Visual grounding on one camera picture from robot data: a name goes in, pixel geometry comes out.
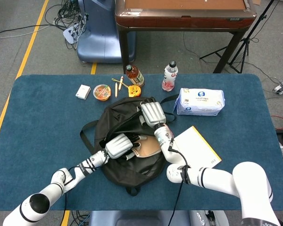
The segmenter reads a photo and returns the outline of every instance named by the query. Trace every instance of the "white paper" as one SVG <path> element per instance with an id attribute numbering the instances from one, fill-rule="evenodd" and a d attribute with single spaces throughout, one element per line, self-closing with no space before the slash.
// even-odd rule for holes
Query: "white paper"
<path id="1" fill-rule="evenodd" d="M 194 126 L 174 138 L 173 149 L 180 151 L 191 167 L 212 168 L 221 162 L 221 158 Z"/>

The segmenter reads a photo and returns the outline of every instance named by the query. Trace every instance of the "tripod stand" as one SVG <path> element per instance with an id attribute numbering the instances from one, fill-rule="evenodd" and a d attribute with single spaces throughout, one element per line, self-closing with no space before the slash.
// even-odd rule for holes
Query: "tripod stand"
<path id="1" fill-rule="evenodd" d="M 237 51 L 237 53 L 235 54 L 235 56 L 233 57 L 233 59 L 231 60 L 231 62 L 227 62 L 227 64 L 233 68 L 237 73 L 242 73 L 243 71 L 243 66 L 244 66 L 244 62 L 245 62 L 245 57 L 246 55 L 249 55 L 249 45 L 250 45 L 250 40 L 251 40 L 251 36 L 253 35 L 255 29 L 258 27 L 259 23 L 264 20 L 266 18 L 266 12 L 269 10 L 269 8 L 271 7 L 271 5 L 273 4 L 275 0 L 270 0 L 268 6 L 264 9 L 263 13 L 260 15 L 259 19 L 257 20 L 257 22 L 255 23 L 255 25 L 253 26 L 253 28 L 251 29 L 251 31 L 249 32 L 248 36 L 246 38 L 243 38 L 240 42 L 243 42 L 242 45 L 240 46 L 239 50 Z M 227 46 L 220 48 L 212 53 L 209 53 L 205 56 L 200 57 L 199 59 L 203 59 L 206 58 L 212 54 L 216 54 L 217 56 L 221 57 L 221 55 L 218 53 L 221 50 L 226 49 Z M 240 54 L 240 52 L 242 51 L 242 49 L 244 48 L 243 51 L 243 57 L 242 57 L 242 61 L 241 61 L 241 68 L 240 71 L 237 70 L 236 67 L 233 66 L 233 63 L 235 62 L 235 60 L 237 59 L 238 55 Z"/>

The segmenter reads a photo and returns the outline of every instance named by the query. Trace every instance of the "power strip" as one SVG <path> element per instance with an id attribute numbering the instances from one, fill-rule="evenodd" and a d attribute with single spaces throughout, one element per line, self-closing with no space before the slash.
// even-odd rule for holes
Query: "power strip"
<path id="1" fill-rule="evenodd" d="M 63 35 L 69 44 L 74 44 L 77 42 L 78 26 L 79 24 L 75 24 L 63 31 Z"/>

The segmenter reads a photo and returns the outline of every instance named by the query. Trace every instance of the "plastic bottle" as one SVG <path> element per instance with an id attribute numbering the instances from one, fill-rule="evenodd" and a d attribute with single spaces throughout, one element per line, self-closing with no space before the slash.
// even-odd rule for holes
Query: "plastic bottle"
<path id="1" fill-rule="evenodd" d="M 141 87 L 145 84 L 145 79 L 142 73 L 135 65 L 126 66 L 126 75 L 134 85 L 138 85 Z"/>
<path id="2" fill-rule="evenodd" d="M 164 80 L 162 81 L 161 87 L 165 91 L 171 91 L 175 87 L 175 79 L 178 74 L 178 68 L 176 61 L 172 60 L 165 68 Z"/>

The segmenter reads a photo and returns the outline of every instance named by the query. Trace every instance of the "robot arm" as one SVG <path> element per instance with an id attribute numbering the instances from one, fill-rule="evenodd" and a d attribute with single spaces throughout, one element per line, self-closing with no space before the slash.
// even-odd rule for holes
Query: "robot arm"
<path id="1" fill-rule="evenodd" d="M 192 184 L 207 189 L 235 195 L 241 200 L 242 219 L 245 226 L 280 226 L 270 205 L 273 192 L 261 166 L 253 162 L 238 164 L 233 174 L 211 168 L 188 168 L 176 163 L 182 156 L 173 151 L 173 134 L 168 128 L 166 117 L 158 102 L 141 103 L 146 123 L 154 128 L 154 135 L 160 144 L 166 160 L 172 163 L 167 177 L 173 183 Z"/>
<path id="2" fill-rule="evenodd" d="M 109 158 L 118 158 L 132 146 L 131 141 L 124 134 L 120 134 L 106 144 L 105 151 L 99 151 L 74 166 L 75 178 L 66 168 L 59 169 L 52 175 L 47 187 L 39 193 L 30 195 L 5 218 L 3 226 L 36 225 L 64 193 L 73 189 L 86 176 L 106 164 Z"/>

